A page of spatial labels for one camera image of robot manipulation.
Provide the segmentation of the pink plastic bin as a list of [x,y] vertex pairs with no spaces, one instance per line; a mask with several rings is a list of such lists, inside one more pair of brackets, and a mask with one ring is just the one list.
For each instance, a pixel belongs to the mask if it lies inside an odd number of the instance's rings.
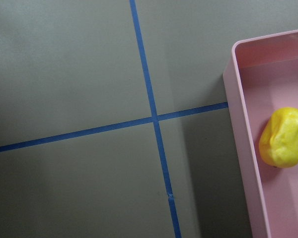
[[252,235],[298,238],[298,30],[236,42],[223,81]]

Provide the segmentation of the yellow toy potato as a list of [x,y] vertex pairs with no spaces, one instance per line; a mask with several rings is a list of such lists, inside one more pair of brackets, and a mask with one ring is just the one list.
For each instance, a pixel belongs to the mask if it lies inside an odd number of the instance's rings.
[[270,166],[298,164],[298,109],[284,107],[272,113],[259,140],[261,159]]

